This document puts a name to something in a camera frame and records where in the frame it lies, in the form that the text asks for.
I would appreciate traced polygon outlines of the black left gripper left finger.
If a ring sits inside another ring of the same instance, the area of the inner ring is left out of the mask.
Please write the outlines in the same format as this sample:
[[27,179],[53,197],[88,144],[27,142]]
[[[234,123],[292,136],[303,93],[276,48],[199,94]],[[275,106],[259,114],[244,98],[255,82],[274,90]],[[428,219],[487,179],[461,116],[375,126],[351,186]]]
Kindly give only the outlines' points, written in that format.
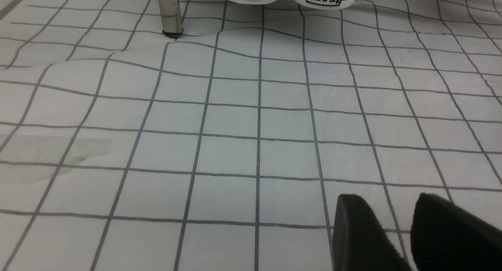
[[336,271],[412,270],[361,196],[338,196],[333,228],[332,253]]

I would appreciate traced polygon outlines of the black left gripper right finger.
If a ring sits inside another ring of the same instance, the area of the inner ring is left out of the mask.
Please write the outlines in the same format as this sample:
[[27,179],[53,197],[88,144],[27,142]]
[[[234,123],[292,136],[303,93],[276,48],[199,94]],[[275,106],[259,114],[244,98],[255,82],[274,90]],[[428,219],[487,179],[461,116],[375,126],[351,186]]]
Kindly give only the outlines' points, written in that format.
[[410,239],[420,271],[502,269],[501,230],[436,194],[420,194]]

